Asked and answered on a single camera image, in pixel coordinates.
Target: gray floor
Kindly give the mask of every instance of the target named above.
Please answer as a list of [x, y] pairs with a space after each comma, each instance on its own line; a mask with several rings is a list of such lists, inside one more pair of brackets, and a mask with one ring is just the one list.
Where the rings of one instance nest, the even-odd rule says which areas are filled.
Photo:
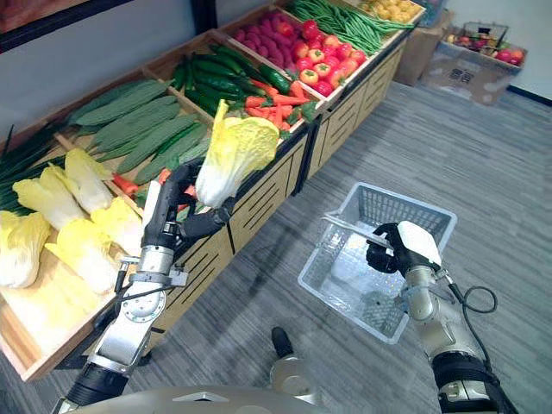
[[[416, 331], [386, 346], [299, 288], [317, 217], [356, 181], [454, 211], [445, 251], [459, 285], [491, 286], [499, 309], [473, 316], [520, 412], [552, 412], [550, 108], [506, 93], [486, 108], [393, 84], [387, 99], [303, 192], [287, 200], [158, 349], [128, 391], [192, 384], [265, 386], [269, 332], [285, 327], [333, 412], [437, 412]], [[0, 357], [0, 412], [48, 412], [76, 372], [22, 384]]]

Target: tomato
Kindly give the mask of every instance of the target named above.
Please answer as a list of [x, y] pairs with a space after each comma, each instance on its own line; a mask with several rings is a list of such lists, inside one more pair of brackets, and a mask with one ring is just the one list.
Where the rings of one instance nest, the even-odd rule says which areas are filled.
[[304, 58], [309, 52], [309, 47], [304, 41], [298, 41], [293, 47], [293, 56], [295, 59]]
[[315, 36], [315, 39], [320, 42], [320, 46], [322, 46], [322, 43], [326, 40], [326, 35], [322, 33], [320, 30], [318, 30], [317, 35]]
[[324, 39], [324, 45], [325, 46], [332, 46], [332, 47], [338, 47], [342, 43], [337, 39], [337, 36], [334, 34], [329, 35], [326, 39]]
[[328, 82], [325, 82], [323, 80], [320, 80], [317, 82], [316, 85], [313, 85], [312, 89], [314, 89], [316, 92], [320, 93], [321, 95], [324, 95], [325, 97], [329, 96], [331, 92], [334, 91], [334, 88], [332, 88]]
[[366, 62], [366, 55], [361, 50], [354, 50], [349, 57], [356, 60], [359, 66]]
[[318, 36], [318, 29], [317, 28], [303, 28], [303, 37], [309, 41], [311, 39], [314, 39]]
[[318, 73], [320, 79], [326, 78], [332, 71], [331, 66], [326, 63], [317, 63], [314, 65], [313, 69], [314, 72]]
[[305, 69], [312, 69], [312, 60], [309, 57], [304, 57], [295, 62], [295, 67], [298, 71], [303, 71]]
[[315, 28], [318, 30], [318, 25], [314, 20], [305, 20], [303, 23], [303, 30]]
[[323, 63], [330, 66], [332, 69], [335, 69], [339, 66], [341, 62], [336, 56], [326, 56], [326, 58], [323, 60]]
[[343, 43], [337, 48], [337, 57], [340, 60], [345, 60], [353, 52], [353, 47], [350, 43]]
[[322, 51], [324, 52], [324, 56], [336, 56], [337, 49], [332, 46], [324, 45], [322, 46]]
[[345, 72], [345, 75], [349, 76], [351, 73], [356, 71], [357, 67], [359, 67], [359, 64], [356, 63], [356, 60], [349, 58], [340, 63], [337, 68], [342, 69]]
[[309, 49], [321, 49], [322, 43], [317, 41], [316, 39], [310, 39], [307, 41], [307, 45], [309, 46]]
[[327, 81], [329, 84], [335, 89], [339, 87], [344, 81], [347, 76], [345, 75], [345, 72], [342, 69], [335, 69], [329, 76]]
[[311, 49], [309, 50], [309, 57], [312, 60], [312, 63], [322, 62], [326, 57], [324, 52], [320, 49]]
[[299, 74], [299, 79], [307, 85], [314, 85], [318, 82], [318, 73], [312, 71], [311, 69], [304, 69]]
[[278, 23], [278, 33], [285, 37], [292, 37], [294, 35], [293, 26], [288, 22]]

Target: white plastic basket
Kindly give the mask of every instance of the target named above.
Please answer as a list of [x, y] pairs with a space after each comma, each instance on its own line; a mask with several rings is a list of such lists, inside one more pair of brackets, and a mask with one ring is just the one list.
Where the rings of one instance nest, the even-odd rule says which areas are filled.
[[428, 230], [442, 252], [456, 215], [414, 198], [366, 183], [356, 183], [304, 265], [298, 282], [308, 292], [383, 342], [397, 343], [408, 323], [399, 272], [380, 273], [368, 266], [364, 234], [383, 223], [413, 222]]

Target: chinese cabbage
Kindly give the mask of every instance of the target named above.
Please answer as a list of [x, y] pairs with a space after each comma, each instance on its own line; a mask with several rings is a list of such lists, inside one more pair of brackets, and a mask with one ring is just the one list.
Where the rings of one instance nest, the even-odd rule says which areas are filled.
[[52, 226], [60, 230], [71, 220], [85, 218], [71, 193], [55, 172], [58, 166], [47, 166], [38, 179], [24, 179], [13, 184], [19, 204], [40, 212]]
[[66, 154], [65, 171], [59, 167], [54, 171], [89, 214], [110, 206], [113, 197], [102, 180], [112, 179], [111, 172], [82, 149]]
[[108, 209], [93, 211], [91, 219], [127, 254], [140, 256], [143, 236], [141, 219], [122, 198], [115, 198]]
[[41, 213], [17, 216], [0, 211], [0, 285], [27, 287], [35, 282], [49, 235], [50, 225]]
[[90, 220], [79, 218], [64, 226], [46, 248], [83, 278], [95, 293], [111, 289], [116, 269], [108, 256], [110, 238]]
[[234, 196], [242, 180], [274, 159], [279, 131], [267, 119], [224, 118], [229, 106], [221, 100], [205, 162], [196, 181], [198, 200], [213, 208]]

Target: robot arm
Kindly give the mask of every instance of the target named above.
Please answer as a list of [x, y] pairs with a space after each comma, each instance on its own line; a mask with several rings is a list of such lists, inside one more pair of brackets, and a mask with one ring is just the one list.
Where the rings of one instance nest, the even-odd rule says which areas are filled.
[[[150, 185], [141, 257], [124, 258], [117, 278], [119, 293], [129, 264], [137, 265], [129, 289], [118, 299], [118, 316], [103, 333], [67, 398], [53, 412], [73, 411], [122, 394], [147, 346], [152, 324], [165, 308], [164, 290], [185, 285], [187, 275], [173, 266], [174, 258], [196, 240], [215, 234], [230, 219], [232, 198], [220, 209], [193, 215], [195, 200], [184, 191], [195, 182], [201, 161], [180, 166], [160, 188], [155, 182]], [[191, 215], [177, 223], [180, 204], [189, 204]]]
[[[483, 346], [478, 347], [479, 337], [474, 338], [472, 329], [467, 328], [461, 313], [449, 301], [432, 291], [442, 272], [433, 237], [410, 222], [384, 224], [374, 233], [385, 235], [392, 251], [370, 244], [368, 265], [384, 273], [400, 271], [405, 277], [408, 313], [433, 369], [442, 412], [516, 412], [492, 373], [488, 355], [485, 361], [479, 356], [479, 348], [486, 354]], [[473, 309], [453, 280], [447, 274], [444, 277], [459, 302]]]

